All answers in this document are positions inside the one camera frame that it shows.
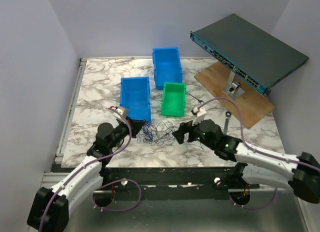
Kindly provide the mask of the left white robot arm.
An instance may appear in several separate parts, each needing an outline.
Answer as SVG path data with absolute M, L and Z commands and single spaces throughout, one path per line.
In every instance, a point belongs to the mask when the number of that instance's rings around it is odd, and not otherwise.
M 51 188 L 41 187 L 36 192 L 27 224 L 39 232 L 64 231 L 71 213 L 86 197 L 110 186 L 111 177 L 103 171 L 115 155 L 113 148 L 125 138 L 136 137 L 145 123 L 127 117 L 117 127 L 108 122 L 100 124 L 83 161 Z

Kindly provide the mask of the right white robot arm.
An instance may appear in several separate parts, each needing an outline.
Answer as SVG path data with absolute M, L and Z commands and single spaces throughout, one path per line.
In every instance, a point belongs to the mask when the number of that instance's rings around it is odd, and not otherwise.
M 241 188 L 245 184 L 261 184 L 292 191 L 308 203 L 320 202 L 320 164 L 307 152 L 301 155 L 282 154 L 262 149 L 245 141 L 225 135 L 211 119 L 194 124 L 183 122 L 172 135 L 179 144 L 198 141 L 225 161 L 243 166 L 230 175 L 230 183 Z

